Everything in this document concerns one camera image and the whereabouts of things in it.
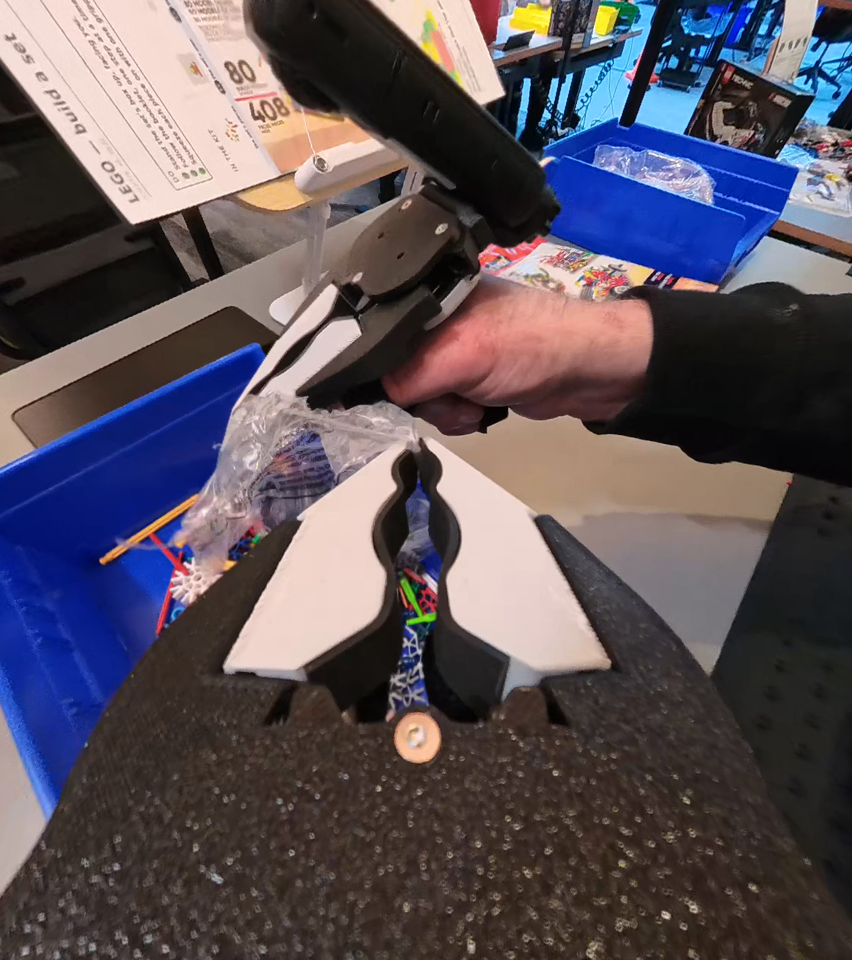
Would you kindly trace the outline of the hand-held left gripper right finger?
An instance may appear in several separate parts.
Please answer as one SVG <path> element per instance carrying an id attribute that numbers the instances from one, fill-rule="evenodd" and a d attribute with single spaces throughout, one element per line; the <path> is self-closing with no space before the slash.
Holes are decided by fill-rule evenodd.
<path id="1" fill-rule="evenodd" d="M 432 656 L 455 696 L 491 710 L 542 679 L 609 670 L 536 513 L 433 440 L 418 467 L 441 562 Z"/>

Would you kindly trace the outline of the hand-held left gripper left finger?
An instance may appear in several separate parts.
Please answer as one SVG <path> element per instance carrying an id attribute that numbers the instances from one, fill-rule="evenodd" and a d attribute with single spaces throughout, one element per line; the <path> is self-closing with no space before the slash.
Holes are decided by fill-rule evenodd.
<path id="1" fill-rule="evenodd" d="M 324 686 L 343 710 L 385 684 L 403 648 L 395 563 L 417 481 L 399 442 L 303 511 L 224 672 Z"/>

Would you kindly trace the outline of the printed instruction board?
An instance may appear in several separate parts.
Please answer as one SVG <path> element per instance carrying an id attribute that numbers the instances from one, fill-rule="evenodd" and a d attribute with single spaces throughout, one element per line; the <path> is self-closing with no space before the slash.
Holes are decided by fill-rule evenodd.
<path id="1" fill-rule="evenodd" d="M 468 2 L 372 3 L 480 104 L 502 96 Z M 295 100 L 245 4 L 0 2 L 0 65 L 132 224 L 266 184 L 350 141 L 387 145 Z"/>

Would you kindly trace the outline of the clear plastic bag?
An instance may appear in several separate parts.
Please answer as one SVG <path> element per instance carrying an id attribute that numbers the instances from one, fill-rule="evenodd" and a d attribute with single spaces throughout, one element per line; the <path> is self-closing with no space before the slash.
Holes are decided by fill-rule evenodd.
<path id="1" fill-rule="evenodd" d="M 395 444 L 408 446 L 416 460 L 419 438 L 413 416 L 385 401 L 332 411 L 312 410 L 304 400 L 274 393 L 240 401 L 215 471 L 183 524 L 196 558 L 209 567 L 225 561 L 228 548 L 253 521 L 267 528 L 262 541 L 190 606 L 206 626 L 225 630 L 224 674 L 227 655 L 289 545 L 299 515 Z M 399 559 L 405 543 L 395 563 L 404 630 Z"/>
<path id="2" fill-rule="evenodd" d="M 593 164 L 608 173 L 665 190 L 681 198 L 712 206 L 715 183 L 706 170 L 691 160 L 659 150 L 634 150 L 601 144 Z"/>

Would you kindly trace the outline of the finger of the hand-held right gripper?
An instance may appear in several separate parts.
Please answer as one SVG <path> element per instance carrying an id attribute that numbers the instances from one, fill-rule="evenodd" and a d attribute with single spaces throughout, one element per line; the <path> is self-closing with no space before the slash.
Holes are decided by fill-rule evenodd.
<path id="1" fill-rule="evenodd" d="M 292 398 L 316 374 L 360 338 L 354 315 L 319 318 L 312 311 L 294 320 L 270 348 L 248 383 L 249 396 Z"/>
<path id="2" fill-rule="evenodd" d="M 312 311 L 317 312 L 319 318 L 321 318 L 321 319 L 326 318 L 326 317 L 329 317 L 329 316 L 338 316 L 338 314 L 336 313 L 337 310 L 338 310 L 338 307 L 337 307 L 338 302 L 339 302 L 339 289 L 337 288 L 336 284 L 334 284 L 334 283 L 323 283 L 323 284 L 321 284 L 319 287 L 317 287 L 317 288 L 313 291 L 312 294 L 310 294 L 310 295 L 307 297 L 307 299 L 304 301 L 304 303 L 298 308 L 298 310 L 297 310 L 296 313 L 294 314 L 293 318 L 290 320 L 289 324 L 287 324 L 284 332 L 287 331 L 287 330 L 289 330 L 289 328 L 290 328 L 290 326 L 291 326 L 291 324 L 292 324 L 293 321 L 295 321 L 296 319 L 299 319 L 299 318 L 302 317 L 304 314 L 309 315 Z M 301 387 L 301 388 L 298 390 L 297 396 L 299 396 L 300 390 L 301 390 L 303 387 Z M 239 402 L 245 402 L 245 401 L 246 401 L 246 398 L 248 398 L 248 397 L 249 397 L 249 395 L 248 395 L 248 384 L 247 384 L 246 387 L 245 387 L 245 389 L 243 390 L 243 392 L 240 394 Z"/>

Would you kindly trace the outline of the black perforated panel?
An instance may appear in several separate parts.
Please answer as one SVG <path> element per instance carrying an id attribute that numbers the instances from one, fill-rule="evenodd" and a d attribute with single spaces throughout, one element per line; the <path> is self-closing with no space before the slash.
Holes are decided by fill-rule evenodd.
<path id="1" fill-rule="evenodd" d="M 852 487 L 793 479 L 712 678 L 852 918 Z"/>

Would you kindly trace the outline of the bag of toy pieces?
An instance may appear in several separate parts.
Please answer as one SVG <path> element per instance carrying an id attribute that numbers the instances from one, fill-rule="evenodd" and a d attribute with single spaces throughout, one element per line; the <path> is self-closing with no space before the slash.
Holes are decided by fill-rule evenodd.
<path id="1" fill-rule="evenodd" d="M 789 204 L 852 217 L 852 131 L 802 121 L 778 160 L 797 171 Z"/>

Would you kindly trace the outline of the blue plastic bin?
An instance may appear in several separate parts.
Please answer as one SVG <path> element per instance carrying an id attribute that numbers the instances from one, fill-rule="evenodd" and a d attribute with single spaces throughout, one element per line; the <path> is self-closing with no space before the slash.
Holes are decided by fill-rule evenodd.
<path id="1" fill-rule="evenodd" d="M 0 707 L 46 817 L 156 638 L 174 547 L 101 557 L 197 494 L 256 343 L 0 468 Z"/>
<path id="2" fill-rule="evenodd" d="M 600 147 L 655 150 L 702 167 L 713 203 L 601 169 Z M 552 234 L 591 252 L 699 282 L 720 283 L 784 212 L 797 170 L 776 159 L 653 126 L 611 120 L 544 150 L 561 205 Z"/>

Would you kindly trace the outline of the black pole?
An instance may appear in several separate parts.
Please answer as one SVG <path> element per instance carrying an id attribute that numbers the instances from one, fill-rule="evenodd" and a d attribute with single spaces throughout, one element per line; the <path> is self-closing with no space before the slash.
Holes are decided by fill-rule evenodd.
<path id="1" fill-rule="evenodd" d="M 678 8 L 678 1 L 657 2 L 655 12 L 650 20 L 645 45 L 636 63 L 634 77 L 620 114 L 619 125 L 624 128 L 631 127 L 638 119 L 641 105 L 655 72 L 660 50 L 669 32 L 672 17 Z"/>

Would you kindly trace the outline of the person's right hand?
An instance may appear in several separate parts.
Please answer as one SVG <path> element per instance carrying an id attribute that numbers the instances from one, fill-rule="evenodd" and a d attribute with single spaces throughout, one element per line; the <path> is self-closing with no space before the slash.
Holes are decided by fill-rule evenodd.
<path id="1" fill-rule="evenodd" d="M 640 299 L 594 303 L 487 279 L 382 385 L 447 436 L 479 432 L 494 407 L 605 423 L 639 396 L 652 343 Z"/>

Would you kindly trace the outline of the black toy set box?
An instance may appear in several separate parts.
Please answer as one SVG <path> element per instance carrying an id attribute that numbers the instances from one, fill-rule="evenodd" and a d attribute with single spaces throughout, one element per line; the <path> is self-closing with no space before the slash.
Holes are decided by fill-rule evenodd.
<path id="1" fill-rule="evenodd" d="M 807 90 L 721 59 L 685 135 L 776 159 L 813 100 Z"/>

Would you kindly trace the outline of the white book stand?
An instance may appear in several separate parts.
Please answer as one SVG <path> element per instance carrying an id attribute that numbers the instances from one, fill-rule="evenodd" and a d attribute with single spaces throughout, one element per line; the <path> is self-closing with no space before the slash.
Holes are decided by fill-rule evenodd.
<path id="1" fill-rule="evenodd" d="M 250 210 L 269 214 L 304 210 L 307 214 L 306 248 L 302 280 L 280 295 L 269 307 L 270 317 L 282 327 L 289 324 L 323 276 L 324 241 L 332 199 L 379 177 L 407 172 L 403 195 L 422 187 L 426 167 L 376 139 L 347 142 L 314 152 L 293 173 L 240 192 L 234 200 Z"/>

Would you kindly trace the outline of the person's right forearm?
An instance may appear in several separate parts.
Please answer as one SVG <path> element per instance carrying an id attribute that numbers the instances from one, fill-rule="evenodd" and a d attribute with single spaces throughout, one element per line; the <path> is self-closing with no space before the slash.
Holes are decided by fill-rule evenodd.
<path id="1" fill-rule="evenodd" d="M 645 382 L 596 434 L 852 487 L 852 294 L 646 290 Z"/>

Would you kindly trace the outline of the printed toy packaging bag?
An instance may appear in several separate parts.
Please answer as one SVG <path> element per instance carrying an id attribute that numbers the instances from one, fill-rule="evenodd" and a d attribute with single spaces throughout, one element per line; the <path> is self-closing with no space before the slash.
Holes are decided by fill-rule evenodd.
<path id="1" fill-rule="evenodd" d="M 709 293 L 718 290 L 712 283 L 542 238 L 519 246 L 488 246 L 480 254 L 480 267 L 510 282 L 591 303 L 618 301 L 641 287 Z"/>

